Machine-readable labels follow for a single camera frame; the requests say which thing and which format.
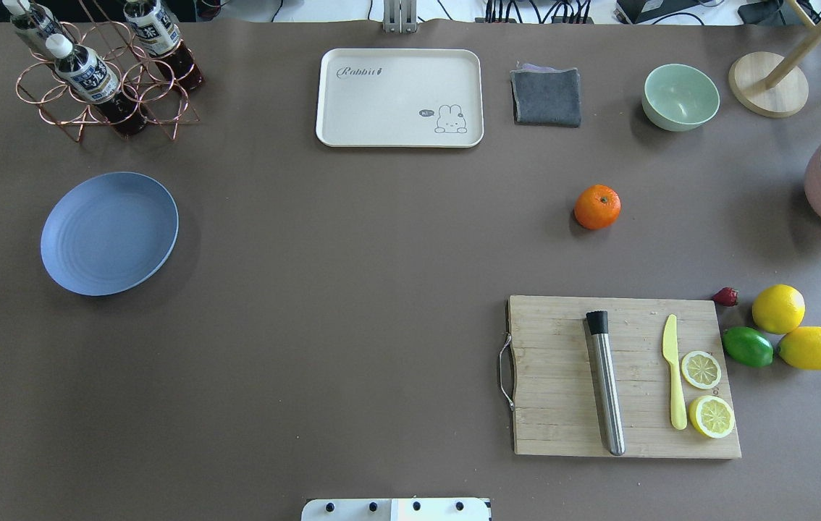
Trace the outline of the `orange mandarin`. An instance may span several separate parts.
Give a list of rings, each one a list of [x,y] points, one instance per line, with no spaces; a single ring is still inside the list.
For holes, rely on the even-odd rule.
[[[586,229],[597,230],[613,225],[622,210],[619,195],[606,185],[592,185],[576,199],[573,216]]]

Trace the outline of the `blue plate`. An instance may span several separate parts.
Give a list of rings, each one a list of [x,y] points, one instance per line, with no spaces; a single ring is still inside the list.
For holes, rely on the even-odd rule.
[[[177,204],[161,182],[129,171],[101,174],[54,205],[40,241],[43,266],[70,292],[116,294],[166,263],[179,228]]]

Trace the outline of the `cream rabbit tray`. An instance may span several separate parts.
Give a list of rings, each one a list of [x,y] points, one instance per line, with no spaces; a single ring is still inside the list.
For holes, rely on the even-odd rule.
[[[332,49],[315,132],[327,146],[471,148],[484,136],[481,62],[466,49]]]

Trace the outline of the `steel muddler black tip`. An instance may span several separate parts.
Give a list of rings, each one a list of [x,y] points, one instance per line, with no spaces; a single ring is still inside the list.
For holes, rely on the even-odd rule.
[[[586,314],[586,322],[589,327],[598,375],[602,432],[609,453],[619,457],[626,453],[626,441],[623,436],[615,362],[613,362],[612,349],[610,349],[608,313],[606,310],[589,311]]]

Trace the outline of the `bamboo cutting board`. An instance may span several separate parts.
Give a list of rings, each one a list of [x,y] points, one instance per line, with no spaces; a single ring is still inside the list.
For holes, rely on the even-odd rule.
[[[513,295],[508,330],[513,366],[514,452],[610,456],[586,314],[608,313],[626,457],[738,459],[738,433],[710,439],[670,422],[670,369],[663,326],[678,319],[678,351],[708,352],[725,368],[715,304],[709,300]]]

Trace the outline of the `grey folded cloth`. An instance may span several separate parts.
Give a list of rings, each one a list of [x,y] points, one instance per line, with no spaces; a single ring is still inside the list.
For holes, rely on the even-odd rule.
[[[582,123],[581,76],[576,68],[523,64],[510,73],[514,122],[577,128]]]

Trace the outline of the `yellow plastic knife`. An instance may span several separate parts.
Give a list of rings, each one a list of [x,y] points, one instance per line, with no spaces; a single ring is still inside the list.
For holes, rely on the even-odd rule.
[[[669,314],[662,330],[662,356],[669,368],[669,415],[674,429],[685,430],[688,426],[686,403],[681,382],[678,352],[678,317]]]

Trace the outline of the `red strawberry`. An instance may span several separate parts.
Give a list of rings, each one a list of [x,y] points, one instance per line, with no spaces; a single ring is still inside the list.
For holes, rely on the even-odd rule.
[[[738,290],[734,287],[723,287],[711,297],[716,305],[734,307],[738,304]]]

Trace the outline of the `thick lemon half slice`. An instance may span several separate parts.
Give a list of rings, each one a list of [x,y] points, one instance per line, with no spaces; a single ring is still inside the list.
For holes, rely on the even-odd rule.
[[[736,419],[731,405],[716,396],[693,399],[688,408],[693,428],[710,439],[722,439],[732,433]]]

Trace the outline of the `green lime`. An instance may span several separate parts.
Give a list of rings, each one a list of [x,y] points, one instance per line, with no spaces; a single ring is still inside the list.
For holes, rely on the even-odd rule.
[[[733,360],[749,367],[769,366],[775,350],[760,331],[748,326],[735,326],[721,334],[723,349]]]

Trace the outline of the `tea bottle upper rack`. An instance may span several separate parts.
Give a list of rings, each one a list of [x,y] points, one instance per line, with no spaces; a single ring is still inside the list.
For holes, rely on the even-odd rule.
[[[140,46],[146,50],[173,89],[191,93],[202,86],[204,75],[183,42],[172,11],[162,1],[126,1],[123,14]]]

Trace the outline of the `tea bottle lower front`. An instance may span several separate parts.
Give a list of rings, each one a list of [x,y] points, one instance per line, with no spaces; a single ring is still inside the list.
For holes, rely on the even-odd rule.
[[[93,106],[120,135],[130,136],[146,128],[145,109],[124,93],[120,76],[96,51],[73,43],[64,34],[52,34],[46,48],[54,59],[56,75]]]

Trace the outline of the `yellow lemon near lime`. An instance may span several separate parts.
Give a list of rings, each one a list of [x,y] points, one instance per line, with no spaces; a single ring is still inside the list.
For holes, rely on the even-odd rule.
[[[785,363],[802,370],[821,370],[821,326],[800,326],[778,344]]]

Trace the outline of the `aluminium frame post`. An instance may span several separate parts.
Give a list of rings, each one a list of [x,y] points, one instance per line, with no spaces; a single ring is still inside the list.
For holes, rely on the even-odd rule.
[[[384,0],[383,31],[388,34],[417,33],[416,0]]]

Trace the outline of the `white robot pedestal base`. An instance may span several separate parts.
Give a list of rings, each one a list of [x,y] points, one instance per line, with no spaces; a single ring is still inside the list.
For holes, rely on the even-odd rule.
[[[489,499],[476,497],[315,499],[301,520],[491,520]]]

